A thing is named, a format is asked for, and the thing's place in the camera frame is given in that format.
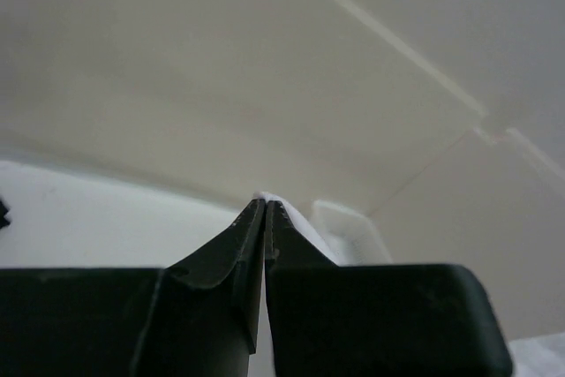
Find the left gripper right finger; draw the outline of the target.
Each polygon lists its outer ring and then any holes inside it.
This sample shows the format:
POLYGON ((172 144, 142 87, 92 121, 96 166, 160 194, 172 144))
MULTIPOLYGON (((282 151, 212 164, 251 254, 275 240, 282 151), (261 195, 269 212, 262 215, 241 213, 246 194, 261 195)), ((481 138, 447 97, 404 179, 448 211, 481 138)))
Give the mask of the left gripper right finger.
POLYGON ((278 200, 267 203, 264 258, 266 269, 336 267, 296 228, 278 200))

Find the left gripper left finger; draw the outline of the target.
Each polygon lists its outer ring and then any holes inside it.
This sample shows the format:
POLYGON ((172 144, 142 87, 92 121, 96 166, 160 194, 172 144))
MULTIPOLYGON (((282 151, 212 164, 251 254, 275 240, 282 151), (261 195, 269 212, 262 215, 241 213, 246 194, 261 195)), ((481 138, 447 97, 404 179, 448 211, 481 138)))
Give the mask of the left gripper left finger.
POLYGON ((252 355, 257 348, 266 201, 170 266, 162 286, 164 355, 252 355))

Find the white tank top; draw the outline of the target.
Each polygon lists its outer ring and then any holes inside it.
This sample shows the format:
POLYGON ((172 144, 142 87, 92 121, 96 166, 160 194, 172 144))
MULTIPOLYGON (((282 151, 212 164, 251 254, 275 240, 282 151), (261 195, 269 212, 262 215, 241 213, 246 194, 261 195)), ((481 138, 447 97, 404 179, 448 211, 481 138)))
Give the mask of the white tank top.
POLYGON ((265 266, 279 376, 561 376, 564 336, 507 342, 480 280, 457 264, 341 265, 287 200, 291 222, 335 268, 265 266))

